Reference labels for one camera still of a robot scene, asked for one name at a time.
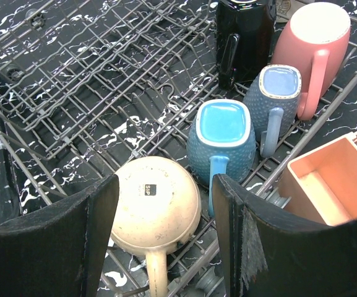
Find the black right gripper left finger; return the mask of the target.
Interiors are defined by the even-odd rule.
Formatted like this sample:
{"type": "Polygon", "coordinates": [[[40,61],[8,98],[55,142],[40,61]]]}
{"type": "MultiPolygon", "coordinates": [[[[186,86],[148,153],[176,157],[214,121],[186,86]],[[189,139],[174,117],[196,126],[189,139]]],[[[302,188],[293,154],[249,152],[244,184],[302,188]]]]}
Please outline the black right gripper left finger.
{"type": "Polygon", "coordinates": [[[112,174],[0,225],[0,296],[96,296],[119,199],[112,174]]]}

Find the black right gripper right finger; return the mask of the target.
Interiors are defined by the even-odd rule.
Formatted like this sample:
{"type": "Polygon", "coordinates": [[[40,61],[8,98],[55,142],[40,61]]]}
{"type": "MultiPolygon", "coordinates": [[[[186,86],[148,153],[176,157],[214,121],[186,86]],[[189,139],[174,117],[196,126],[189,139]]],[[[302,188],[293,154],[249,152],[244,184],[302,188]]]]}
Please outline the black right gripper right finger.
{"type": "Polygon", "coordinates": [[[357,296],[357,219],[327,226],[212,182],[227,296],[357,296]]]}

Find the tan brown mug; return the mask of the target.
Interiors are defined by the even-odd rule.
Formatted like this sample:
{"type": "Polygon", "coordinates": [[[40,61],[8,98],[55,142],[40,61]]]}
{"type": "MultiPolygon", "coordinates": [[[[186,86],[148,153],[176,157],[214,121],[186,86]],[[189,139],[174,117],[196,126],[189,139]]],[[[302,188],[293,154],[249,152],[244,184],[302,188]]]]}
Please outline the tan brown mug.
{"type": "Polygon", "coordinates": [[[189,241],[200,222],[197,184],[179,163],[158,156],[132,160],[116,175],[119,200],[110,237],[146,258],[151,296],[166,296],[166,257],[189,241]]]}

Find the teal floral mug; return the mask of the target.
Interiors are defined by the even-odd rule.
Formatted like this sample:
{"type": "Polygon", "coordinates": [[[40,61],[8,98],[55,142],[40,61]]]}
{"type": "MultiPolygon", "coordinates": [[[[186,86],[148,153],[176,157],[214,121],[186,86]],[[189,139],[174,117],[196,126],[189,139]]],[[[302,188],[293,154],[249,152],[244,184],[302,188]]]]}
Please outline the teal floral mug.
{"type": "Polygon", "coordinates": [[[213,217],[213,176],[227,174],[240,182],[250,173],[255,159],[256,138],[247,106],[226,98],[201,104],[189,131],[186,150],[191,173],[209,187],[208,211],[213,217]]]}

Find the small grey-blue heart mug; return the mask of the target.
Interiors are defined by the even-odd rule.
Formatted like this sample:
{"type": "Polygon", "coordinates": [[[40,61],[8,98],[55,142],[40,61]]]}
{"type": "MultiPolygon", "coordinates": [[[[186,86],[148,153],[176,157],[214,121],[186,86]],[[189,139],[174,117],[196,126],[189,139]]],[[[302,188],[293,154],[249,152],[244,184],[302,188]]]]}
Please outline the small grey-blue heart mug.
{"type": "Polygon", "coordinates": [[[247,90],[243,103],[248,107],[260,155],[274,155],[278,140],[293,124],[301,94],[301,74],[293,66],[265,66],[247,90]]]}

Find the pink mug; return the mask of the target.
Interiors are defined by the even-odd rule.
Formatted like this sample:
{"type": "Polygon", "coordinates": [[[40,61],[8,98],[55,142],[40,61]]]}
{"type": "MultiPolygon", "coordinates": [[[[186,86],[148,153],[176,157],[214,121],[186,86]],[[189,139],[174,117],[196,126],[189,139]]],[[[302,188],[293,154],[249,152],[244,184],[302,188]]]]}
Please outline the pink mug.
{"type": "Polygon", "coordinates": [[[271,63],[300,71],[300,120],[314,116],[321,96],[331,86],[344,60],[350,30],[346,10],[330,2],[314,2],[299,8],[281,32],[271,63]]]}

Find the cream scalloped mug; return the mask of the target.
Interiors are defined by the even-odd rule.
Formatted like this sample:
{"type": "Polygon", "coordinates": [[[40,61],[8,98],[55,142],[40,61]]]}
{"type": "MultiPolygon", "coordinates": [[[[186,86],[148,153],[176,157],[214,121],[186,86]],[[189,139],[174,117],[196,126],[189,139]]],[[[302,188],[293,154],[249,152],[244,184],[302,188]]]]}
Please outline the cream scalloped mug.
{"type": "Polygon", "coordinates": [[[218,84],[224,90],[254,80],[267,65],[276,2],[218,1],[216,10],[216,62],[218,84]]]}

